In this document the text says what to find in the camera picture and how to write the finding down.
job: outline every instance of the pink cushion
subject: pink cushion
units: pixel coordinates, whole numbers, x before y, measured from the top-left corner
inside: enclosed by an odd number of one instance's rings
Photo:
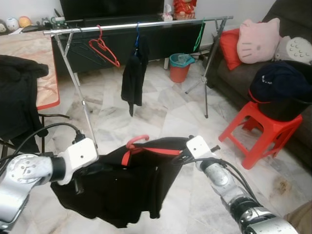
[[[267,23],[254,23],[245,20],[239,28],[237,53],[244,63],[256,63],[271,60],[278,46],[279,18]]]

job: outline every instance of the red plastic stool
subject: red plastic stool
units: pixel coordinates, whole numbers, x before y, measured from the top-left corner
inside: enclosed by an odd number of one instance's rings
[[[247,121],[242,122],[245,117],[250,118]],[[295,119],[288,122],[280,122],[270,119],[259,111],[256,103],[248,102],[226,128],[226,130],[219,136],[219,140],[224,141],[227,137],[231,139],[231,141],[246,156],[242,162],[243,167],[245,169],[250,169],[263,157],[271,154],[273,154],[273,157],[276,157],[277,153],[284,147],[301,122],[301,115],[298,115]],[[248,151],[244,145],[232,135],[234,129],[242,124],[243,129],[251,131],[253,128],[258,128],[262,131],[261,137],[257,140],[250,151]],[[272,142],[275,143],[274,147],[266,152]]]

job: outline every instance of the metal leg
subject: metal leg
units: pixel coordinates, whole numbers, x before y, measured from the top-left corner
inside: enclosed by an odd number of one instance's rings
[[[74,73],[74,76],[75,76],[75,78],[76,78],[76,81],[77,81],[78,86],[80,86],[80,81],[79,81],[77,72]]]
[[[198,86],[201,83],[201,81],[197,82],[195,85],[193,85],[191,88],[189,88],[187,91],[185,91],[186,94],[189,94],[196,86]]]
[[[169,67],[169,58],[165,58],[164,69],[167,70]]]
[[[204,85],[205,85],[205,104],[206,104],[205,118],[208,118],[207,80],[204,82]]]
[[[59,50],[60,50],[60,52],[62,54],[63,60],[65,62],[67,70],[69,72],[69,75],[70,75],[70,77],[71,77],[71,79],[72,79],[72,81],[74,83],[74,86],[75,86],[75,88],[77,90],[77,93],[78,93],[78,96],[80,98],[81,104],[83,106],[84,113],[86,115],[87,123],[88,123],[88,126],[89,126],[89,130],[91,132],[91,136],[92,136],[93,142],[94,142],[95,146],[98,147],[97,141],[96,141],[96,137],[94,135],[94,131],[93,131],[93,128],[92,128],[92,125],[91,125],[91,121],[90,121],[89,110],[88,110],[88,107],[86,106],[86,102],[85,102],[84,97],[83,97],[83,95],[81,93],[81,90],[79,88],[79,84],[78,84],[78,82],[76,80],[74,72],[73,72],[73,70],[72,70],[72,68],[70,66],[70,63],[69,63],[68,59],[67,59],[67,56],[66,56],[65,51],[64,51],[64,48],[63,48],[63,46],[62,46],[62,44],[60,42],[59,36],[57,34],[55,34],[54,36],[55,36],[56,41],[58,42]]]
[[[219,31],[218,21],[215,19],[215,20],[214,20],[214,23],[215,23],[216,31],[218,32],[218,31]]]
[[[10,143],[8,143],[8,142],[5,142],[5,141],[3,141],[3,140],[0,140],[0,145],[3,145],[3,146],[5,146],[5,147],[7,147],[7,148],[10,148],[10,149],[15,150],[15,146],[14,146],[14,145],[12,145],[12,144],[10,144]]]
[[[0,158],[4,158],[8,156],[8,147],[3,145],[2,146],[2,152],[1,152],[1,157]]]
[[[44,116],[41,116],[41,124],[44,127]],[[43,154],[45,152],[45,140],[44,140],[44,136],[41,137],[41,153]]]
[[[206,104],[206,114],[205,114],[205,117],[206,118],[208,118],[208,100],[207,100],[207,82],[208,82],[208,80],[207,80],[207,74],[209,72],[211,63],[212,63],[212,61],[214,59],[215,53],[216,53],[216,51],[218,49],[221,33],[223,32],[223,28],[225,26],[225,23],[226,23],[226,19],[222,20],[219,29],[217,27],[217,23],[215,25],[216,28],[217,28],[218,34],[217,34],[217,37],[216,37],[216,39],[214,41],[214,44],[212,46],[211,52],[209,53],[208,62],[207,62],[207,66],[206,66],[205,73],[204,73],[204,78],[205,78],[205,83],[204,83],[205,84],[205,104]]]

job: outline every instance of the red cushion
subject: red cushion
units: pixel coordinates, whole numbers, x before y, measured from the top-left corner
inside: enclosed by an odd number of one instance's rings
[[[220,46],[224,55],[224,59],[230,70],[238,67],[242,62],[237,54],[237,43],[239,39],[239,28],[225,31],[221,34]]]

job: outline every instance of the metal rail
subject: metal rail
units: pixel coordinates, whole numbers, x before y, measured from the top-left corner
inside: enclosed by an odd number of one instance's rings
[[[217,20],[231,20],[233,16],[221,16],[205,19],[185,19],[185,20],[174,20],[174,21],[162,21],[162,22],[150,22],[150,23],[130,23],[130,24],[118,24],[118,25],[108,25],[101,26],[102,30],[116,30],[116,29],[127,29],[127,28],[136,28],[138,27],[153,27],[153,26],[165,26],[165,25],[174,25],[174,24],[186,24],[186,23],[199,23],[207,21],[217,21]],[[86,28],[68,28],[68,29],[56,29],[50,31],[44,31],[44,35],[61,35],[69,33],[81,33],[81,32],[93,32],[98,31],[98,27],[86,27]]]

